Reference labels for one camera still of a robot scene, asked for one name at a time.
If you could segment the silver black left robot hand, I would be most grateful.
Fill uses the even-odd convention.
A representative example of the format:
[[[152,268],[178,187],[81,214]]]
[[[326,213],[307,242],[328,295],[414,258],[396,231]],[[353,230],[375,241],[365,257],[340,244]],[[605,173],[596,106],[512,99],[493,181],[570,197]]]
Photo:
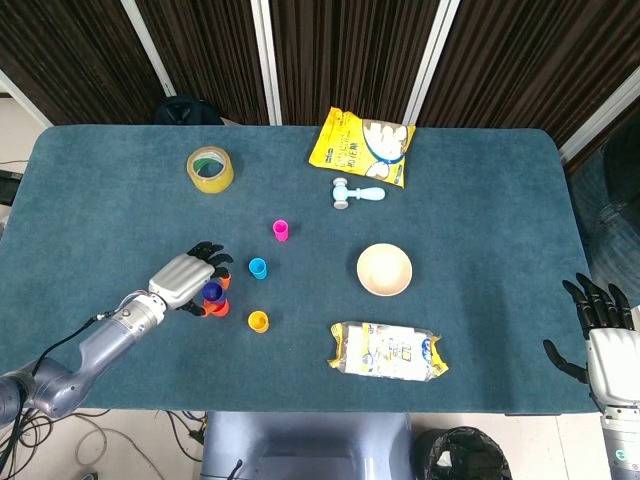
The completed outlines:
[[[159,297],[168,310],[205,316],[204,307],[195,298],[209,281],[228,276],[226,265],[234,260],[223,249],[210,241],[199,242],[160,269],[149,280],[148,292]]]

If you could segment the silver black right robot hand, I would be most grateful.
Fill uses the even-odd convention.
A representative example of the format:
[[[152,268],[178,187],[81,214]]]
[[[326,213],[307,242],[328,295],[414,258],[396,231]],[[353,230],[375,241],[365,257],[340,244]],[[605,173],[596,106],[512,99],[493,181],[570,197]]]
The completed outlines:
[[[553,341],[543,348],[561,372],[589,387],[601,412],[639,408],[639,330],[626,295],[615,284],[603,289],[586,275],[564,280],[564,289],[576,307],[587,360],[579,366],[563,357]]]

